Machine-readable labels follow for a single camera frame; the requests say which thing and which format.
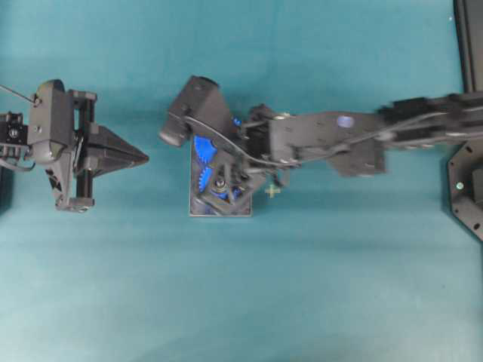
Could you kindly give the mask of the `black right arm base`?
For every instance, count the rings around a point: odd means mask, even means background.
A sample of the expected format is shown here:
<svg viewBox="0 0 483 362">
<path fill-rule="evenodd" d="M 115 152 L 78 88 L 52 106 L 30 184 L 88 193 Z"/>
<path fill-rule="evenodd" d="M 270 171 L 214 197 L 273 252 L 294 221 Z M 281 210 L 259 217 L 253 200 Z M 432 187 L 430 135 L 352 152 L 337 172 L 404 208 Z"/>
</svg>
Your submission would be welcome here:
<svg viewBox="0 0 483 362">
<path fill-rule="evenodd" d="M 482 2 L 455 1 L 457 40 L 465 92 L 482 90 Z M 447 163 L 451 212 L 482 240 L 482 140 L 473 139 Z"/>
</svg>

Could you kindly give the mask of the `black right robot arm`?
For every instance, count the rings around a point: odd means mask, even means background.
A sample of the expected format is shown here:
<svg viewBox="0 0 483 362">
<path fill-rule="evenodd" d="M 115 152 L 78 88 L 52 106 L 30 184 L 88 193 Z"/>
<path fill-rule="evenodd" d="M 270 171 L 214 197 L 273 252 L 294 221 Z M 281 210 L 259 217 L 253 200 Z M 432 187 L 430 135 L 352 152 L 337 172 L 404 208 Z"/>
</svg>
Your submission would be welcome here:
<svg viewBox="0 0 483 362">
<path fill-rule="evenodd" d="M 234 140 L 219 131 L 217 154 L 201 172 L 195 199 L 220 216 L 238 214 L 268 179 L 274 189 L 291 170 L 326 161 L 341 176 L 385 173 L 384 152 L 482 137 L 482 94 L 400 100 L 376 112 L 293 115 L 252 108 Z"/>
</svg>

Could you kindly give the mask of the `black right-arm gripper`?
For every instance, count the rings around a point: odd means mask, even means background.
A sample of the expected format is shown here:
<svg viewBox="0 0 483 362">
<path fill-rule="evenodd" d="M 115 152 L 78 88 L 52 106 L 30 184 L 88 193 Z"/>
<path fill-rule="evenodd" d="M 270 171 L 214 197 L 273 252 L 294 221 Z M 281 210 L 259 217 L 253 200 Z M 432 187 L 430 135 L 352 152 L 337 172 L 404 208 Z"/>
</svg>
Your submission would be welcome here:
<svg viewBox="0 0 483 362">
<path fill-rule="evenodd" d="M 286 131 L 294 129 L 296 113 L 277 112 L 265 104 L 260 104 L 248 113 L 248 118 L 239 120 L 234 116 L 237 127 L 235 139 L 218 135 L 211 137 L 213 144 L 235 159 L 240 174 L 249 179 L 250 185 L 257 191 L 267 179 L 271 179 L 271 192 L 278 192 L 290 184 L 290 171 L 298 167 L 294 155 L 277 156 L 273 147 L 272 136 L 275 126 Z M 240 189 L 232 180 L 232 165 L 220 163 L 213 168 L 211 190 L 206 187 L 198 192 L 199 216 L 250 216 L 252 214 L 252 195 Z M 226 191 L 216 193 L 212 186 L 217 177 L 226 181 Z"/>
</svg>

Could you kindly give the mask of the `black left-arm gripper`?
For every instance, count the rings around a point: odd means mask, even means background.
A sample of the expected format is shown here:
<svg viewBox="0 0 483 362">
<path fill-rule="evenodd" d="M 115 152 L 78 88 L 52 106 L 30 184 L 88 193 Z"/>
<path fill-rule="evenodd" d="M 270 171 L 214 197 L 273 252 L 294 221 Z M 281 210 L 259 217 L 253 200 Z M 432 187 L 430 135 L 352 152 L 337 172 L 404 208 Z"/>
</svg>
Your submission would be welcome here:
<svg viewBox="0 0 483 362">
<path fill-rule="evenodd" d="M 72 105 L 78 112 L 75 145 L 69 152 L 67 168 L 59 177 L 61 193 L 56 197 L 57 210 L 84 213 L 94 206 L 93 178 L 148 162 L 148 155 L 122 139 L 109 128 L 94 125 L 95 93 L 69 90 Z M 88 153 L 88 167 L 85 159 Z"/>
</svg>

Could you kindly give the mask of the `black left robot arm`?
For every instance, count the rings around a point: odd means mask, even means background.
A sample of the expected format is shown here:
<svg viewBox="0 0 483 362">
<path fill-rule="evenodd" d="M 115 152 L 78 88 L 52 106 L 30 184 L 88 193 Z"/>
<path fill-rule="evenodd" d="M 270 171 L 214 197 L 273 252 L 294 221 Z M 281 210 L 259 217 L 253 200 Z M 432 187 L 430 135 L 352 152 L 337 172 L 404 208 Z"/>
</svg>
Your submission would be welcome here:
<svg viewBox="0 0 483 362">
<path fill-rule="evenodd" d="M 1 166 L 45 170 L 59 211 L 84 213 L 95 205 L 94 178 L 137 167 L 149 156 L 95 121 L 97 96 L 43 84 L 30 99 L 29 123 L 20 113 L 1 116 Z"/>
</svg>

